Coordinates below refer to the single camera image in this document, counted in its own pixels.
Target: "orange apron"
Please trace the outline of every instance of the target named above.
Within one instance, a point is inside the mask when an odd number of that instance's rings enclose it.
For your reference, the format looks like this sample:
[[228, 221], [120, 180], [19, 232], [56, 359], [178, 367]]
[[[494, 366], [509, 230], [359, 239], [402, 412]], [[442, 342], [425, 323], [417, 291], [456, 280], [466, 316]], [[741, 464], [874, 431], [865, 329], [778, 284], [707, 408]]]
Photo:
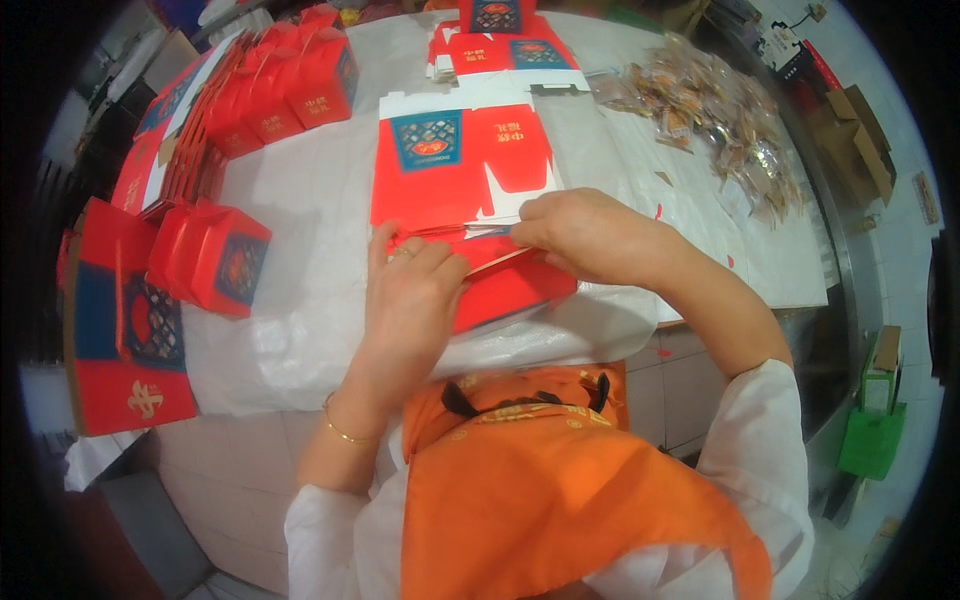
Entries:
[[769, 597], [766, 548], [737, 508], [627, 433], [619, 366], [480, 373], [411, 399], [403, 600], [516, 600], [671, 543], [726, 551], [740, 600]]

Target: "brown cardboard box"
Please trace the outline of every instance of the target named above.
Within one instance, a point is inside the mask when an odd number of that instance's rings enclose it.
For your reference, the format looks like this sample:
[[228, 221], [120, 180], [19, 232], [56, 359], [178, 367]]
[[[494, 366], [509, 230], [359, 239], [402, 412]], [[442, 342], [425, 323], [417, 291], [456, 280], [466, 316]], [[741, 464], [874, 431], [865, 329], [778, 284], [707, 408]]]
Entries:
[[877, 333], [860, 376], [860, 410], [891, 415], [897, 400], [900, 366], [900, 328], [884, 325]]
[[888, 205], [897, 170], [890, 159], [890, 142], [860, 88], [851, 85], [827, 92], [827, 103], [809, 121], [817, 144], [857, 203], [867, 205], [879, 196]]

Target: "snack pile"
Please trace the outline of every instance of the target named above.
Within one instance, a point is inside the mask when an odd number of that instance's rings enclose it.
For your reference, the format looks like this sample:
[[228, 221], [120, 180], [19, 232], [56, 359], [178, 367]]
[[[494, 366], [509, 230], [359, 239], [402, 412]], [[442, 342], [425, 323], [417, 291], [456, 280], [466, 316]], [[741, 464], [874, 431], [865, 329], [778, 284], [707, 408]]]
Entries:
[[752, 214], [772, 212], [782, 222], [790, 206], [802, 210], [779, 144], [777, 105], [763, 86], [683, 37], [665, 40], [643, 66], [588, 76], [596, 102], [653, 118], [657, 141], [685, 152], [692, 153], [690, 140], [698, 134], [721, 185], [739, 181]]

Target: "white sleeve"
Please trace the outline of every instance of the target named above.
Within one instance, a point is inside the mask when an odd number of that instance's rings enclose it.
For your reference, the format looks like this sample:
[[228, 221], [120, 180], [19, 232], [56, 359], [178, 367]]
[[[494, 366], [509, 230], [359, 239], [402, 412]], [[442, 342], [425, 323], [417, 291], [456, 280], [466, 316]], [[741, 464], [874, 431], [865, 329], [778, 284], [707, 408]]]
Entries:
[[291, 600], [359, 597], [353, 523], [369, 502], [316, 486], [300, 489], [283, 523]]
[[766, 545], [771, 597], [788, 596], [813, 551], [800, 392], [788, 366], [768, 360], [731, 382], [697, 471], [731, 499]]

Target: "white plastic sheet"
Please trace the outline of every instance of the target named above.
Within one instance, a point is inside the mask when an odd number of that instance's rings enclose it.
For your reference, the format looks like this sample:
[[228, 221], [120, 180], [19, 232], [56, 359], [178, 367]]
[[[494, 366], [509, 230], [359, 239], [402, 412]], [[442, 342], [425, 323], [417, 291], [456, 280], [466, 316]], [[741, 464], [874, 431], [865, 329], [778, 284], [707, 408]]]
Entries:
[[67, 469], [63, 488], [68, 492], [82, 492], [120, 458], [137, 438], [149, 429], [133, 429], [94, 438], [79, 438], [66, 450]]
[[[349, 28], [360, 66], [353, 117], [228, 166], [222, 202], [247, 211], [274, 238], [249, 319], [184, 306], [187, 372], [201, 412], [318, 410], [339, 384], [363, 335], [378, 100], [397, 90], [447, 89], [426, 80], [423, 67], [427, 34], [452, 16], [420, 13]], [[547, 18], [585, 72], [643, 60], [645, 48], [661, 44], [660, 36], [623, 25]], [[772, 232], [759, 222], [741, 231], [714, 196], [719, 180], [702, 149], [690, 156], [657, 145], [652, 123], [598, 108], [588, 93], [541, 96], [535, 105], [567, 187], [596, 187], [651, 217], [659, 205], [662, 218], [710, 256], [744, 256], [734, 271], [773, 306], [826, 303], [805, 217]], [[582, 283], [551, 314], [455, 341], [435, 374], [617, 360], [642, 348], [658, 322], [675, 318], [649, 292]]]

